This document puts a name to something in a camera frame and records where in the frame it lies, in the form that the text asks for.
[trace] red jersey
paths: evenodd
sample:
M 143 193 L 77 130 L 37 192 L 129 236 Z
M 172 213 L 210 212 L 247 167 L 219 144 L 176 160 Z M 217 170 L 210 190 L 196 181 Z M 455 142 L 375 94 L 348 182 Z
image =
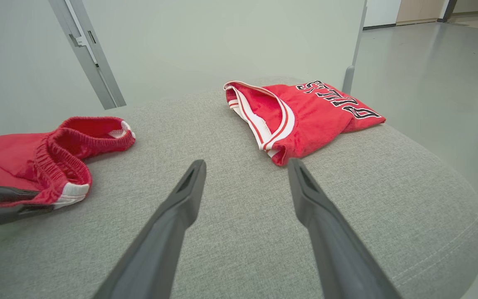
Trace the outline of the red jersey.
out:
M 257 87 L 240 81 L 224 85 L 226 100 L 248 123 L 259 149 L 279 166 L 305 157 L 341 133 L 384 123 L 385 118 L 320 81 Z

